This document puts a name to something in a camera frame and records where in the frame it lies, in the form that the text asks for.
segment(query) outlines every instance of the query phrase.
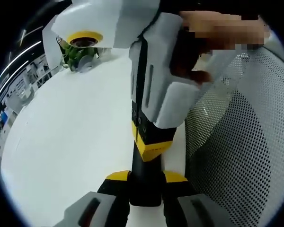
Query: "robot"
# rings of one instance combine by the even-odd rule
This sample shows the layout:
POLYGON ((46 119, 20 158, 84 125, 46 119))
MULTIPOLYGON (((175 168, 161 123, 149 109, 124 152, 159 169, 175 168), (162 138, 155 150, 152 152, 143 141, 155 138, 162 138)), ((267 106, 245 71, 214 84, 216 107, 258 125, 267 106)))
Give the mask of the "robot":
POLYGON ((70 45, 130 48, 134 145, 132 170, 109 175, 98 192, 66 209, 56 227, 125 227, 129 203, 153 207, 162 200, 168 227, 234 226, 227 211, 197 194, 184 176, 161 167, 160 155, 199 95, 200 84, 176 70, 196 62, 179 56, 198 59, 202 42, 182 28, 178 15, 197 9, 200 3, 189 0, 77 0, 57 16, 52 30, 70 45))

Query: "finger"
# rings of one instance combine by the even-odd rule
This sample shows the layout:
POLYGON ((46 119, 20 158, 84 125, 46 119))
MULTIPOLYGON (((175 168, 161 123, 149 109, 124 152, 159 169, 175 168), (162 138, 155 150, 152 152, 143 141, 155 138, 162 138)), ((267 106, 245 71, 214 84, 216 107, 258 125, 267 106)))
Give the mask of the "finger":
POLYGON ((179 15, 183 19, 182 26, 183 27, 189 27, 190 26, 190 18, 189 18, 190 12, 189 11, 181 11, 179 13, 179 15))
POLYGON ((235 41, 229 38, 207 39, 206 48, 209 50, 234 50, 235 41))
POLYGON ((190 71, 189 78, 196 82, 198 85, 202 85, 206 82, 213 82, 213 78, 209 72, 206 71, 190 71))

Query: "ceiling light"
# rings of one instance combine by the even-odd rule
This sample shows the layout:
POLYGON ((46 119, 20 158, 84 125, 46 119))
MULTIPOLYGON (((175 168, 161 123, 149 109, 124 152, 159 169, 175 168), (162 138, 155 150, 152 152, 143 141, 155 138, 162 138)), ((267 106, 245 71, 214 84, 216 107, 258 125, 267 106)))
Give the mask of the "ceiling light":
POLYGON ((25 49, 24 51, 22 51, 16 58, 14 58, 10 64, 7 65, 7 67, 5 67, 5 69, 2 71, 2 73, 0 74, 0 77, 5 73, 5 71, 11 66, 12 63, 14 63, 19 57, 21 57, 23 54, 25 54, 27 51, 29 51, 30 49, 32 49, 34 46, 37 46, 38 44, 40 44, 41 41, 31 45, 30 47, 28 47, 27 49, 25 49))
POLYGON ((22 45, 22 42, 23 42, 23 39, 24 39, 24 36, 25 36, 26 33, 27 33, 27 31, 24 29, 23 32, 22 32, 21 40, 20 40, 20 46, 22 45))

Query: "camera lens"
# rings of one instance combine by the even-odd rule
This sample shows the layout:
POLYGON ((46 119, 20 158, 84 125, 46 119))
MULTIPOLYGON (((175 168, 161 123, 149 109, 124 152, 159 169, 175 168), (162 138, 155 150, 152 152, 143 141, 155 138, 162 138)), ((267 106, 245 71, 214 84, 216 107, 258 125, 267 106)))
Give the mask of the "camera lens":
POLYGON ((90 37, 77 38, 71 41, 71 45, 79 48, 92 47, 98 43, 98 40, 90 37))

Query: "white table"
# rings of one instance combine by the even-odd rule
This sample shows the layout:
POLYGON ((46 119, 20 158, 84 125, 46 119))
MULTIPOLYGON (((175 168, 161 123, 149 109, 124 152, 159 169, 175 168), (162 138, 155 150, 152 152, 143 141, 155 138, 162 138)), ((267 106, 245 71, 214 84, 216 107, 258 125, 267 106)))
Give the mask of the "white table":
MULTIPOLYGON (((15 206, 31 226, 53 226, 64 210, 133 155, 128 51, 86 73, 61 71, 22 109, 8 135, 1 171, 15 206)), ((185 130, 164 154, 166 170, 184 174, 185 130)), ((127 226, 166 226, 163 206, 131 207, 127 226)))

